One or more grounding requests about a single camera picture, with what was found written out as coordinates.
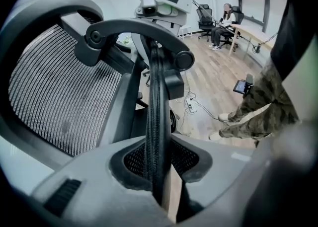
sneaker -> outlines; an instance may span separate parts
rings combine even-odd
[[[222,137],[220,136],[219,132],[213,132],[209,135],[209,139],[213,142],[216,142],[220,139],[222,139]]]
[[[219,46],[214,46],[214,48],[212,49],[212,50],[219,50],[220,49],[220,47]]]
[[[227,122],[229,120],[229,114],[228,113],[222,113],[219,115],[219,120],[221,122]]]

power strip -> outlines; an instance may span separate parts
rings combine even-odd
[[[197,112],[197,110],[196,110],[197,105],[194,104],[194,101],[191,98],[188,98],[185,102],[186,102],[187,108],[189,108],[189,111],[191,113]]]

person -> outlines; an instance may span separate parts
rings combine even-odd
[[[303,10],[303,7],[310,6],[312,6],[310,0],[287,0],[270,59],[236,111],[219,115],[219,120],[237,122],[248,113],[267,104],[268,108],[245,123],[234,123],[218,132],[213,132],[209,136],[210,140],[217,141],[229,137],[261,139],[298,120],[282,82],[298,64],[311,43],[316,40],[316,28],[308,27],[306,13]]]
[[[234,24],[235,22],[236,18],[232,10],[232,5],[226,3],[224,5],[223,18],[220,20],[222,27],[214,27],[211,30],[211,41],[213,43],[209,47],[212,48],[212,50],[217,51],[220,49],[221,35],[227,33],[228,30],[226,28],[230,28],[231,24]]]

wooden desk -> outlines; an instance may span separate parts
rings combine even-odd
[[[233,47],[235,44],[235,40],[237,39],[237,34],[238,32],[244,34],[244,35],[248,35],[249,36],[249,41],[251,41],[252,39],[255,40],[258,43],[262,43],[267,41],[271,35],[267,35],[261,31],[256,30],[255,28],[251,27],[251,26],[244,26],[244,25],[236,25],[236,24],[232,24],[231,27],[235,28],[235,35],[232,38],[233,42],[230,48],[230,52],[229,52],[229,57],[232,54],[233,51]],[[263,44],[262,46],[264,46],[266,49],[271,50],[274,47],[275,44],[275,39],[270,40],[269,42]],[[250,42],[248,43],[247,49],[246,49],[246,54],[248,52],[248,48],[250,46]]]

desk leg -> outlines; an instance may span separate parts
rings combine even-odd
[[[247,48],[246,48],[246,52],[245,52],[245,55],[244,55],[244,57],[243,57],[243,58],[245,58],[245,57],[246,57],[246,55],[247,55],[248,48],[249,48],[249,46],[250,46],[250,42],[251,42],[251,40],[252,40],[252,37],[250,37],[250,38],[249,38],[249,42],[248,42],[248,45],[247,45]]]
[[[232,45],[230,48],[229,57],[231,57],[237,35],[238,35],[238,29],[235,29],[235,34],[234,34],[234,37],[232,38]]]

